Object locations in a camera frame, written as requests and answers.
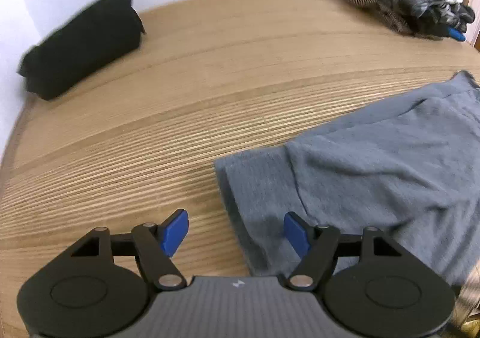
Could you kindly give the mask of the grey fleece garment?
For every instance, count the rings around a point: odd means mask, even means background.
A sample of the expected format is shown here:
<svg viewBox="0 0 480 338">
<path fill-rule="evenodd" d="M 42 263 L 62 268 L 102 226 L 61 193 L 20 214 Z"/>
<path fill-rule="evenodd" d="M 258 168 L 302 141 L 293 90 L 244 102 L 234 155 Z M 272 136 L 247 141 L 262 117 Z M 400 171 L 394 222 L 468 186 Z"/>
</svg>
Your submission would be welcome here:
<svg viewBox="0 0 480 338">
<path fill-rule="evenodd" d="M 449 284 L 479 260 L 479 85 L 466 71 L 219 158 L 215 171 L 253 275 L 299 263 L 289 211 L 346 234 L 379 228 Z"/>
</svg>

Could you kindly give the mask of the houndstooth folded garment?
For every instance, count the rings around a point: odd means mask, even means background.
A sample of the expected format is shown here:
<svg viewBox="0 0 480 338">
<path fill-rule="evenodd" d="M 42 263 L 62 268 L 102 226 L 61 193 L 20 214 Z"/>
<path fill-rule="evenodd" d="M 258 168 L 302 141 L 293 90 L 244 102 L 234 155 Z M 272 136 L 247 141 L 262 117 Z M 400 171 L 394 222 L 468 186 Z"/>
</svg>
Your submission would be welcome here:
<svg viewBox="0 0 480 338">
<path fill-rule="evenodd" d="M 379 0 L 344 0 L 348 5 L 369 13 L 377 21 L 400 35 L 410 35 L 433 41 L 441 41 L 437 35 L 420 34 L 414 32 L 407 21 L 390 8 L 383 5 Z"/>
</svg>

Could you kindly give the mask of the plaid black white garment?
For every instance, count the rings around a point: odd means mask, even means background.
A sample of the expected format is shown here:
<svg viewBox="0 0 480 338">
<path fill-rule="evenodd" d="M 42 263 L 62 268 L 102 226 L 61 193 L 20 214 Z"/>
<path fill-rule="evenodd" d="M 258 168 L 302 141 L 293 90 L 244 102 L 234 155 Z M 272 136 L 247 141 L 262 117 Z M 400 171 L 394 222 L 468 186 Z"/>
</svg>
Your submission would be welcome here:
<svg viewBox="0 0 480 338">
<path fill-rule="evenodd" d="M 467 26 L 475 20 L 473 9 L 458 0 L 379 0 L 404 18 L 414 32 L 448 36 L 448 27 L 464 35 Z"/>
</svg>

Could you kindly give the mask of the blue folded garment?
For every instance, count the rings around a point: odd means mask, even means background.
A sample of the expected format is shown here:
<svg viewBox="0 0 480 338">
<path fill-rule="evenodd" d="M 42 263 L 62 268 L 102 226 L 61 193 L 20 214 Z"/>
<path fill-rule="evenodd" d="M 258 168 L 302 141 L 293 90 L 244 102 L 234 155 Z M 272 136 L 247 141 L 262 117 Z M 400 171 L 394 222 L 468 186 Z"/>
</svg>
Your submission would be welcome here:
<svg viewBox="0 0 480 338">
<path fill-rule="evenodd" d="M 448 27 L 448 36 L 455 41 L 465 42 L 465 35 L 454 27 Z"/>
</svg>

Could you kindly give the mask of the black folded bag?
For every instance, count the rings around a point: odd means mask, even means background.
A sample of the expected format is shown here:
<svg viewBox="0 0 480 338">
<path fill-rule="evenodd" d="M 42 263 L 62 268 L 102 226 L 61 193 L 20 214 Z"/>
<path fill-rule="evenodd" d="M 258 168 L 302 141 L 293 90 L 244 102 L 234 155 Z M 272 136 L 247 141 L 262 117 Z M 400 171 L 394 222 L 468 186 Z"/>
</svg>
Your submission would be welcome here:
<svg viewBox="0 0 480 338">
<path fill-rule="evenodd" d="M 133 0 L 96 0 L 32 46 L 17 72 L 27 92 L 51 101 L 138 49 L 145 33 Z"/>
</svg>

